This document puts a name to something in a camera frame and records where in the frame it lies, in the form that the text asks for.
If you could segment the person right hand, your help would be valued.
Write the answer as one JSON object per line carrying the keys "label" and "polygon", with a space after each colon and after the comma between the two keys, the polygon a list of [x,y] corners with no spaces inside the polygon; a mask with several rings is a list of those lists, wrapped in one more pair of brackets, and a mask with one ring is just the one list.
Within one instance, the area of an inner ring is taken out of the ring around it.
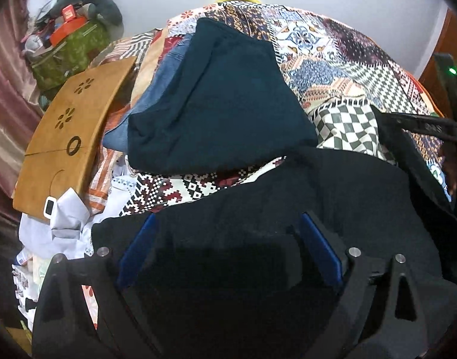
{"label": "person right hand", "polygon": [[445,174],[448,193],[453,196],[457,188],[456,147],[452,143],[444,142],[439,150],[439,155],[443,159],[442,170]]}

